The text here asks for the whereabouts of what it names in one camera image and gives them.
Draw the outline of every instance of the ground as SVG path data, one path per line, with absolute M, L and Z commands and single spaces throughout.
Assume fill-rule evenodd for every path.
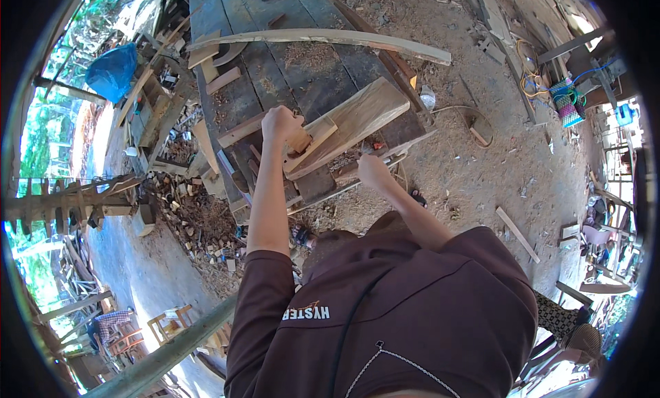
M 557 244 L 562 226 L 584 219 L 588 173 L 598 173 L 602 165 L 590 125 L 575 127 L 580 136 L 577 140 L 570 139 L 568 130 L 552 113 L 540 121 L 547 122 L 545 126 L 533 126 L 511 71 L 480 51 L 476 35 L 468 32 L 475 27 L 475 16 L 465 0 L 453 0 L 458 4 L 435 0 L 342 1 L 380 33 L 449 51 L 451 66 L 407 60 L 418 72 L 418 83 L 429 85 L 436 93 L 436 108 L 475 107 L 469 89 L 494 129 L 492 145 L 484 149 L 476 145 L 456 111 L 434 114 L 438 133 L 409 150 L 398 169 L 401 184 L 419 189 L 428 201 L 428 210 L 455 233 L 480 225 L 493 229 L 541 293 L 558 299 L 556 280 L 576 287 L 585 265 L 580 264 L 577 253 L 560 252 Z M 116 139 L 110 147 L 118 147 Z M 120 174 L 126 167 L 121 159 L 120 153 L 109 153 L 104 170 Z M 212 197 L 201 198 L 210 210 L 221 211 L 226 206 L 224 202 L 209 202 Z M 499 206 L 536 247 L 539 264 L 530 261 L 516 237 L 504 229 L 496 213 Z M 293 215 L 290 223 L 305 224 L 315 233 L 347 229 L 361 234 L 391 209 L 377 193 L 358 186 Z M 223 226 L 227 229 L 216 228 L 217 238 L 232 236 L 231 225 Z M 234 290 L 238 281 L 238 276 L 227 278 L 222 264 L 192 261 L 172 230 L 177 230 L 172 222 L 159 219 L 152 234 L 138 238 L 128 219 L 109 218 L 104 230 L 90 232 L 96 273 L 118 295 L 121 307 L 135 304 L 141 322 L 186 303 L 196 312 L 206 313 L 228 293 L 228 285 Z M 306 251 L 296 252 L 300 264 Z M 208 273 L 213 268 L 219 273 Z M 181 367 L 191 376 L 185 381 L 188 390 L 198 394 L 196 391 L 208 384 L 195 385 L 198 380 L 189 375 L 195 372 L 191 365 L 186 360 Z

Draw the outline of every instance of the wooden workbench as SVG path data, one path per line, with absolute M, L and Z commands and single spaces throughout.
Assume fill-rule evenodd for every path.
M 268 30 L 268 22 L 280 14 L 285 16 L 279 19 L 273 28 L 355 30 L 330 0 L 190 0 L 191 12 L 199 6 L 201 8 L 190 20 L 192 41 L 217 30 L 221 30 L 222 35 Z M 287 50 L 297 49 L 298 47 L 291 47 L 296 44 L 309 45 L 249 43 L 239 56 L 218 68 L 222 75 L 238 67 L 241 70 L 239 79 L 211 96 L 207 95 L 204 89 L 199 90 L 202 112 L 214 152 L 221 150 L 217 141 L 220 134 L 271 107 L 283 104 L 290 109 L 297 109 L 305 117 L 305 122 L 312 122 L 380 76 L 397 86 L 392 74 L 373 49 L 341 44 L 328 45 L 327 49 L 321 49 L 325 55 L 318 66 L 301 66 L 300 61 L 287 57 L 290 56 Z M 215 58 L 223 55 L 226 50 L 227 48 L 221 47 Z M 200 65 L 195 67 L 195 72 L 198 87 L 204 88 L 206 81 Z M 401 91 L 410 96 L 411 90 Z M 406 151 L 412 144 L 436 131 L 428 112 L 422 110 L 416 113 L 413 104 L 414 101 L 406 113 L 375 133 L 385 144 L 383 158 Z M 248 184 L 252 183 L 251 186 L 253 178 L 248 160 L 254 159 L 254 155 L 250 145 L 253 144 L 261 150 L 262 141 L 259 131 L 223 150 L 232 167 L 241 171 Z M 235 187 L 230 174 L 224 168 L 220 169 L 230 205 L 240 202 L 243 196 Z M 338 190 L 326 165 L 294 183 L 302 200 L 292 209 L 300 205 L 318 203 L 343 189 Z M 295 189 L 289 189 L 288 200 L 297 194 Z M 234 212 L 234 217 L 238 224 L 247 224 L 249 211 L 243 209 L 243 212 Z

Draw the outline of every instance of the foot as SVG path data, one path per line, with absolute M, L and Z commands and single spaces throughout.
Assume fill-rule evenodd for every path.
M 296 224 L 293 229 L 291 229 L 291 235 L 293 240 L 297 245 L 308 247 L 313 249 L 316 246 L 316 236 L 311 234 L 309 229 L 300 224 Z
M 420 193 L 419 190 L 414 189 L 413 191 L 410 192 L 410 195 L 412 196 L 413 199 L 417 201 L 417 203 L 420 204 L 423 208 L 428 207 L 426 204 L 426 199 L 422 197 L 422 193 Z

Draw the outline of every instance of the hand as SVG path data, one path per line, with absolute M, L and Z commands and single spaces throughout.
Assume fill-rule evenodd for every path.
M 305 118 L 294 116 L 293 112 L 284 105 L 268 110 L 261 120 L 261 133 L 264 145 L 274 145 L 282 148 L 285 140 L 302 126 Z
M 363 154 L 358 160 L 358 177 L 368 187 L 381 192 L 397 184 L 385 163 L 371 154 Z

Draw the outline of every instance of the black cable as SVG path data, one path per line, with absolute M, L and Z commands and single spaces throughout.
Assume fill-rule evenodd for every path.
M 349 332 L 349 326 L 351 326 L 351 321 L 355 316 L 355 312 L 358 310 L 358 307 L 360 306 L 360 303 L 362 302 L 364 297 L 367 296 L 367 294 L 371 292 L 371 289 L 375 287 L 375 284 L 377 284 L 378 281 L 381 280 L 385 275 L 387 275 L 387 273 L 389 273 L 390 270 L 392 269 L 394 268 L 393 267 L 389 268 L 385 272 L 378 275 L 376 279 L 373 279 L 371 283 L 369 283 L 364 288 L 364 291 L 362 291 L 362 294 L 358 297 L 358 300 L 353 305 L 353 308 L 349 313 L 349 318 L 346 320 L 344 327 L 341 329 L 341 334 L 339 335 L 339 343 L 337 344 L 337 349 L 334 351 L 334 359 L 330 372 L 330 383 L 328 385 L 328 398 L 332 398 L 334 396 L 334 383 L 337 380 L 337 371 L 339 370 L 339 359 L 341 358 L 341 350 L 344 346 L 344 341 L 346 340 L 346 334 Z

